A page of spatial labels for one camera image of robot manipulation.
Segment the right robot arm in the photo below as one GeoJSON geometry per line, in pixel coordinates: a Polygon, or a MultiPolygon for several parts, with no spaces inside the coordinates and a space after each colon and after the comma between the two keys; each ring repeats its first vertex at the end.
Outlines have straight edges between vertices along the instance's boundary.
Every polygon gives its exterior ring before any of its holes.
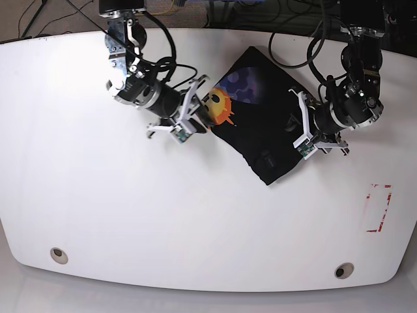
{"type": "Polygon", "coordinates": [[[179,143],[193,134],[205,134],[214,121],[204,107],[197,90],[208,80],[195,71],[185,81],[189,87],[168,86],[176,69],[177,50],[167,27],[146,9],[144,1],[100,1],[99,15],[107,19],[105,43],[109,52],[112,76],[106,88],[121,104],[152,112],[157,121],[147,126],[147,137],[167,132],[179,143]],[[144,58],[147,33],[139,23],[142,13],[165,34],[170,54],[152,62],[144,58]]]}

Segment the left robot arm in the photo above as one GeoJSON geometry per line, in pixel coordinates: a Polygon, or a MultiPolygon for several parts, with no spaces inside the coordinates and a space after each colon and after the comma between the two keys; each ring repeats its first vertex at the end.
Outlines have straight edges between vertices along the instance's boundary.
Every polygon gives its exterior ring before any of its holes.
{"type": "Polygon", "coordinates": [[[319,3],[322,19],[316,30],[321,37],[313,37],[303,63],[295,69],[309,67],[326,93],[318,98],[303,91],[295,95],[302,114],[303,133],[294,141],[294,148],[307,160],[317,151],[328,154],[339,149],[349,154],[348,143],[341,138],[345,129],[356,130],[374,124],[382,115],[384,106],[380,100],[382,66],[381,38],[385,34],[382,1],[340,1],[341,32],[350,41],[341,53],[344,74],[324,77],[314,65],[327,37],[327,13],[325,1],[319,3]]]}

